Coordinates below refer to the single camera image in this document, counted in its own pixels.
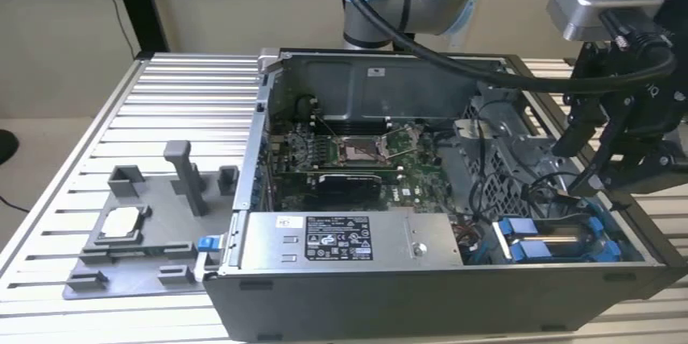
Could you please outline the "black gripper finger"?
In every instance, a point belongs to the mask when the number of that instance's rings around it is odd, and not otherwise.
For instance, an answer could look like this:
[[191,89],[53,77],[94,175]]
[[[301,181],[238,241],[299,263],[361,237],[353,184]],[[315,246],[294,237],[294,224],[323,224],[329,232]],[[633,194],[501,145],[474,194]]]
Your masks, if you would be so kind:
[[647,194],[686,183],[686,126],[649,137],[627,135],[613,119],[587,165],[569,184],[573,195]]
[[551,147],[551,154],[558,157],[573,157],[607,118],[602,113],[599,97],[565,96],[563,103],[569,106],[567,126]]

